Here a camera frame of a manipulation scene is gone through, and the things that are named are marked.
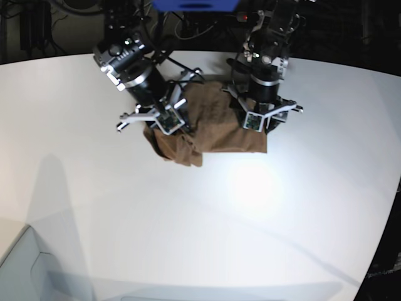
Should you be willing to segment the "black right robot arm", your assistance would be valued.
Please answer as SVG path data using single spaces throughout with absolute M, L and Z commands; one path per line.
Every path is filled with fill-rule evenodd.
M 162 49 L 160 33 L 152 37 L 146 26 L 144 3 L 102 1 L 104 39 L 93 49 L 93 59 L 120 92 L 136 101 L 135 110 L 120 116 L 118 132 L 145 122 L 165 135 L 190 130 L 184 89 L 204 81 L 200 68 L 189 68 Z

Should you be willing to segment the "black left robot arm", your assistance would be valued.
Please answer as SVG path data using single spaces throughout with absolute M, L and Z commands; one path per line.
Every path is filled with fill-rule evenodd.
M 303 112 L 296 101 L 278 94 L 288 68 L 289 39 L 301 21 L 298 6 L 298 1 L 276 1 L 272 11 L 259 10 L 242 48 L 227 60 L 232 75 L 246 76 L 245 82 L 231 78 L 222 87 L 231 95 L 231 107 L 246 130 L 268 134 L 285 123 L 291 111 Z

